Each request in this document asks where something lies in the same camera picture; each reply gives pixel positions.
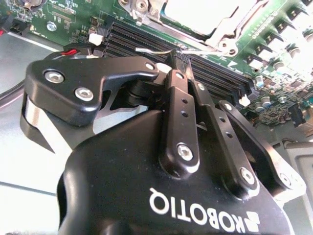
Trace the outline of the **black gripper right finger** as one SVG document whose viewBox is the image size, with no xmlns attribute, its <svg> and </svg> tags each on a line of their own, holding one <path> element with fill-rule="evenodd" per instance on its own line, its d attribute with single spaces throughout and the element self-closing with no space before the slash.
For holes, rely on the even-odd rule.
<svg viewBox="0 0 313 235">
<path fill-rule="evenodd" d="M 293 199 L 293 168 L 233 105 L 214 104 L 207 88 L 195 81 L 188 56 L 182 63 L 198 114 L 213 136 L 226 189 L 240 200 L 257 196 L 261 186 L 275 200 Z"/>
</svg>

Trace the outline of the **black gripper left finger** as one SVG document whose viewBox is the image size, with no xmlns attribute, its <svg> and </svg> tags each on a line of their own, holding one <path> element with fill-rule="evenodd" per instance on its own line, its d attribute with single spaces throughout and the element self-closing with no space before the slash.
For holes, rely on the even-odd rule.
<svg viewBox="0 0 313 235">
<path fill-rule="evenodd" d="M 158 158 L 173 176 L 200 166 L 194 98 L 170 60 L 52 55 L 26 70 L 21 129 L 31 141 L 89 158 Z"/>
</svg>

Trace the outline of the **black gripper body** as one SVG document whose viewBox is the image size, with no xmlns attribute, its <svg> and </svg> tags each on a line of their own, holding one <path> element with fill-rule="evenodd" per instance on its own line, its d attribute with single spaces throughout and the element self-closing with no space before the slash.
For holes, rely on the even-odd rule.
<svg viewBox="0 0 313 235">
<path fill-rule="evenodd" d="M 238 200 L 223 185 L 209 133 L 198 128 L 200 167 L 185 180 L 158 160 L 160 111 L 89 138 L 69 156 L 58 185 L 61 235 L 291 235 L 269 192 Z"/>
</svg>

